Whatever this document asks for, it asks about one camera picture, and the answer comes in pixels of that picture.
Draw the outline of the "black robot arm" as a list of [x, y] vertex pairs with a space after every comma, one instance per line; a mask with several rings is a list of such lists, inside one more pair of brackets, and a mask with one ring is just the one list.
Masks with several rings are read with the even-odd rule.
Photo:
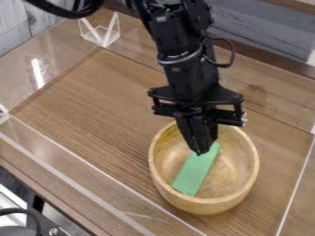
[[186, 146], [208, 152], [217, 139], [217, 126], [242, 126], [244, 96], [218, 83], [218, 70], [232, 62], [216, 61], [206, 33], [212, 24], [204, 0], [125, 0], [154, 41], [157, 62], [168, 85], [152, 88], [153, 113], [176, 120]]

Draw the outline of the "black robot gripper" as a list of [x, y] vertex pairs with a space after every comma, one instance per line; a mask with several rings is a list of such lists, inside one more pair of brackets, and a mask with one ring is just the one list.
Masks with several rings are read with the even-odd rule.
[[244, 96], [220, 85], [218, 63], [212, 53], [185, 56], [157, 55], [165, 71], [168, 85], [150, 88], [153, 113], [176, 117], [177, 127], [190, 150], [197, 154], [209, 151], [217, 139], [217, 124], [244, 126]]

